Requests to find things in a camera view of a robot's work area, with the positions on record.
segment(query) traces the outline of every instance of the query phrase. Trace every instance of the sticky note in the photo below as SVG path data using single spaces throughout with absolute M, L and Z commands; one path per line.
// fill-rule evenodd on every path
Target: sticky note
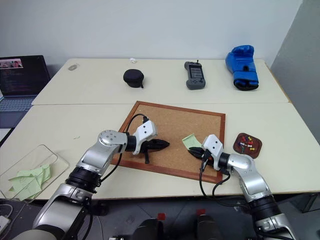
M 196 139 L 196 136 L 194 133 L 182 139 L 182 142 L 186 147 L 186 149 L 189 149 L 191 147 L 201 147 L 201 143 Z
M 51 178 L 50 165 L 46 164 L 31 170 L 21 170 L 16 177 L 9 179 L 12 183 L 10 191 L 23 201 L 32 199 L 42 191 L 42 184 Z

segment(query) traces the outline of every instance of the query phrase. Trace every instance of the cork board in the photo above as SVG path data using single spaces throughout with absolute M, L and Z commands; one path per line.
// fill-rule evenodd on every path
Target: cork board
M 209 134 L 215 134 L 224 143 L 226 121 L 224 113 L 137 101 L 119 132 L 124 132 L 131 118 L 138 113 L 146 115 L 155 123 L 158 130 L 155 138 L 169 142 L 170 146 L 149 152 L 149 164 L 145 164 L 144 154 L 133 155 L 131 152 L 124 152 L 120 162 L 123 167 L 199 180 L 201 160 L 188 152 L 182 139 L 194 133 L 202 143 Z M 132 121 L 128 130 L 131 135 L 142 124 L 141 118 L 136 117 Z M 112 164 L 115 165 L 117 161 L 118 157 L 115 156 Z M 222 180 L 222 174 L 212 167 L 206 167 L 202 180 L 217 183 Z

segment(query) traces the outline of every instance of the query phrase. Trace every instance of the wooden frame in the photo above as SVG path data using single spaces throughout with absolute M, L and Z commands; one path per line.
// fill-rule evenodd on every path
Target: wooden frame
M 203 110 L 189 109 L 189 108 L 183 108 L 183 107 L 162 105 L 162 104 L 143 102 L 143 101 L 137 101 L 135 103 L 135 105 L 131 109 L 130 113 L 128 114 L 127 118 L 125 119 L 122 126 L 120 127 L 119 132 L 124 132 L 126 130 L 126 127 L 129 124 L 131 118 L 136 113 L 138 107 L 141 105 L 155 107 L 155 108 L 168 109 L 168 110 L 175 110 L 175 111 L 182 111 L 182 112 L 188 112 L 188 113 L 196 113 L 196 114 L 211 115 L 211 116 L 220 117 L 219 139 L 221 140 L 222 143 L 224 143 L 225 122 L 226 122 L 226 115 L 224 113 L 216 113 L 216 112 L 210 112 L 210 111 L 203 111 Z M 112 160 L 112 164 L 116 164 L 117 161 L 118 161 L 118 158 L 115 157 Z M 168 175 L 173 175 L 173 176 L 178 176 L 178 177 L 184 177 L 184 178 L 189 178 L 189 179 L 194 179 L 194 180 L 199 180 L 199 172 L 180 170 L 180 169 L 159 166 L 159 165 L 153 165 L 153 164 L 144 164 L 142 162 L 136 162 L 133 160 L 127 160 L 127 159 L 123 159 L 123 158 L 120 162 L 120 166 L 133 168 L 133 169 L 140 169 L 140 170 L 145 170 L 145 171 L 150 171 L 150 172 L 155 172 L 155 173 L 168 174 Z M 216 176 L 208 175 L 205 173 L 206 172 L 204 172 L 202 175 L 202 180 L 204 182 L 217 183 L 222 180 L 222 174 L 220 172 L 217 172 Z

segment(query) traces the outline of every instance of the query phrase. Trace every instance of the power strip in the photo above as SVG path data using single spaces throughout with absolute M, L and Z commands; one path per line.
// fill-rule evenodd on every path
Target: power strip
M 0 216 L 0 234 L 6 229 L 9 225 L 10 219 L 6 218 L 5 216 Z

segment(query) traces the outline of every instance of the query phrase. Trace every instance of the handheld device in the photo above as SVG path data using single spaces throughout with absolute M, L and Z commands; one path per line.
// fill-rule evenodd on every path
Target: handheld device
M 184 68 L 188 71 L 188 80 L 185 82 L 188 89 L 203 89 L 206 85 L 206 81 L 199 60 L 196 62 L 186 61 L 184 63 Z

